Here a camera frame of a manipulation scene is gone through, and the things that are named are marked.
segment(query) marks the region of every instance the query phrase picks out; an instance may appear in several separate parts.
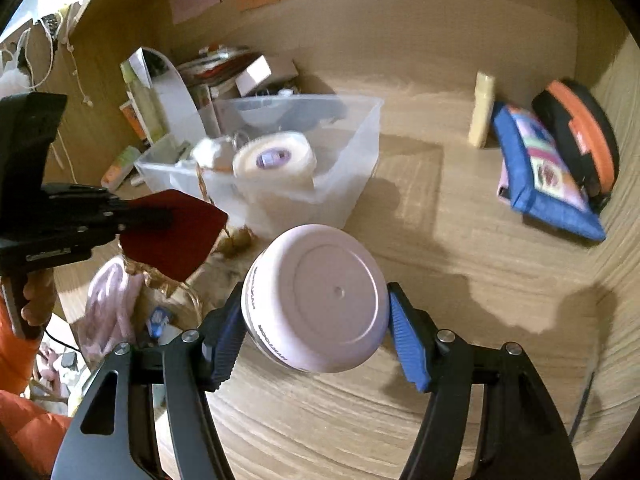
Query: white tape roll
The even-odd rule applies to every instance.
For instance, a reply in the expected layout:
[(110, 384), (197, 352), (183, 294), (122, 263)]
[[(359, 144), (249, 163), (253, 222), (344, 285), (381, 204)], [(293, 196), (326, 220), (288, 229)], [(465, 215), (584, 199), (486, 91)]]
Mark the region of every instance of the white tape roll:
[(299, 132), (282, 132), (243, 146), (234, 157), (238, 190), (248, 203), (246, 224), (270, 237), (308, 221), (311, 206), (290, 195), (314, 189), (316, 156)]

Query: jar lid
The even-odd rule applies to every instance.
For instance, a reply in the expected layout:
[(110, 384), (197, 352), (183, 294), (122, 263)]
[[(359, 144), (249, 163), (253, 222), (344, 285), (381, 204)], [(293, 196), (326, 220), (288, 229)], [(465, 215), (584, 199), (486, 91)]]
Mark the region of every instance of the jar lid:
[(339, 229), (304, 225), (280, 235), (245, 285), (247, 324), (293, 368), (354, 368), (373, 355), (388, 327), (382, 272), (369, 251)]

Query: white cord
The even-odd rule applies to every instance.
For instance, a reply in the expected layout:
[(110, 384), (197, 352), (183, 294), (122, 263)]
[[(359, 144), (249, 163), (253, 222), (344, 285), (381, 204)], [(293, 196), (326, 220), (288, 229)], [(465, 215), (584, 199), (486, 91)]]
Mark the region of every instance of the white cord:
[(55, 38), (57, 39), (60, 36), (60, 29), (62, 28), (62, 25), (65, 23), (65, 17), (62, 15), (62, 12), (60, 12), (59, 10), (56, 11), (56, 14), (60, 16), (60, 23), (58, 23), (58, 28), (56, 29), (56, 35), (55, 35)]
[(53, 145), (53, 143), (51, 143), (51, 149), (53, 150), (53, 156), (56, 158), (56, 162), (58, 163), (60, 169), (64, 170), (65, 169), (65, 165), (62, 164), (62, 159), (58, 155), (58, 150), (56, 150), (56, 147)]
[(58, 137), (60, 138), (60, 144), (62, 144), (62, 149), (65, 150), (66, 161), (69, 163), (69, 169), (71, 170), (71, 178), (74, 181), (74, 184), (78, 183), (76, 179), (76, 172), (74, 171), (74, 165), (71, 162), (71, 157), (69, 156), (69, 152), (66, 150), (65, 140), (62, 138), (62, 134), (60, 134), (60, 130), (58, 130)]
[(9, 54), (9, 56), (11, 57), (11, 59), (14, 58), (14, 54), (11, 53), (10, 50), (7, 49), (7, 47), (4, 46), (4, 43), (2, 44), (2, 46), (0, 46), (0, 74), (4, 73), (4, 53)]
[[(53, 38), (51, 37), (51, 32), (49, 31), (49, 27), (45, 25), (44, 20), (40, 18), (39, 21), (42, 24), (42, 28), (44, 29), (44, 33), (47, 36), (47, 39), (49, 40), (49, 70), (47, 70), (47, 75), (44, 76), (42, 81), (40, 81), (37, 85), (23, 87), (28, 90), (35, 90), (36, 88), (41, 86), (49, 78), (49, 75), (51, 74), (51, 70), (53, 69)], [(27, 61), (27, 66), (29, 67), (29, 70), (31, 72), (31, 80), (33, 81), (33, 67), (31, 66), (29, 57), (27, 56), (27, 47), (29, 46), (29, 37), (31, 35), (31, 29), (28, 28), (27, 30), (24, 31), (23, 34), (27, 34), (27, 40), (24, 44), (24, 59)]]
[(82, 84), (80, 83), (80, 76), (78, 74), (78, 64), (76, 63), (76, 56), (74, 56), (74, 46), (69, 41), (69, 25), (71, 22), (71, 9), (72, 9), (72, 6), (70, 6), (69, 10), (66, 12), (65, 37), (62, 38), (62, 40), (60, 40), (60, 43), (66, 46), (66, 50), (69, 52), (69, 54), (71, 54), (71, 59), (74, 62), (74, 71), (72, 72), (72, 74), (76, 76), (76, 81), (78, 82), (78, 89), (82, 94), (82, 102), (86, 104), (89, 108), (93, 108), (94, 102), (91, 101), (91, 98), (84, 93), (84, 90), (82, 90)]

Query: pink cloth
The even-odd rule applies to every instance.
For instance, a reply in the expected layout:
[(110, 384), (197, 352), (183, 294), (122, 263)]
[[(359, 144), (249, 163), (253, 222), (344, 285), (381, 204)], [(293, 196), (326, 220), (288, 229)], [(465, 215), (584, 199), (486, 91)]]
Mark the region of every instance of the pink cloth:
[(78, 321), (78, 342), (87, 361), (99, 362), (122, 341), (135, 342), (131, 315), (143, 282), (142, 274), (124, 271), (119, 256), (98, 270), (89, 284), (84, 317)]

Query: orange jacket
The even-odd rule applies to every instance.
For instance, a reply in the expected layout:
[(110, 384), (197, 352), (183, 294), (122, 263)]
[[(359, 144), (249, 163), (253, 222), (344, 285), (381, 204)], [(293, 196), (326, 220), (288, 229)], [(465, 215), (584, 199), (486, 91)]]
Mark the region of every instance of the orange jacket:
[(14, 335), (0, 295), (0, 424), (31, 467), (41, 475), (50, 475), (71, 419), (47, 413), (19, 397), (31, 377), (39, 346), (39, 341), (24, 341)]

